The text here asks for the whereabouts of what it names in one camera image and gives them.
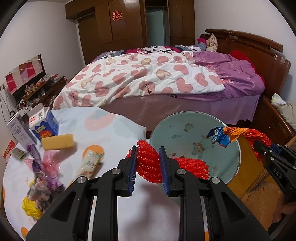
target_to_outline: wooden wardrobe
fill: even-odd
[[[167,5],[171,46],[195,43],[194,0],[148,2]],[[106,51],[147,47],[145,7],[145,0],[73,0],[66,4],[66,18],[78,21],[85,63]]]

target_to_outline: product box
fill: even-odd
[[[28,114],[30,130],[39,140],[58,135],[59,124],[49,107],[43,107],[42,104],[39,104]]]
[[[36,145],[36,138],[30,132],[28,123],[25,123],[19,114],[10,119],[7,127],[25,150],[28,145]]]

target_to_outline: pink bedskirt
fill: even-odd
[[[147,131],[153,131],[159,122],[181,111],[200,111],[224,123],[235,125],[239,120],[253,120],[260,95],[244,96],[221,101],[196,101],[173,98],[169,95],[137,96],[117,99],[103,109],[123,115]]]

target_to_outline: purple bedsheet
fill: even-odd
[[[225,90],[206,94],[178,94],[177,98],[199,101],[220,101],[224,99],[256,96],[264,91],[261,77],[247,60],[237,60],[230,54],[217,52],[194,52],[195,64],[214,70]]]

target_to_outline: yellow sponge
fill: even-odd
[[[44,150],[64,150],[75,146],[72,134],[42,138],[41,143]]]

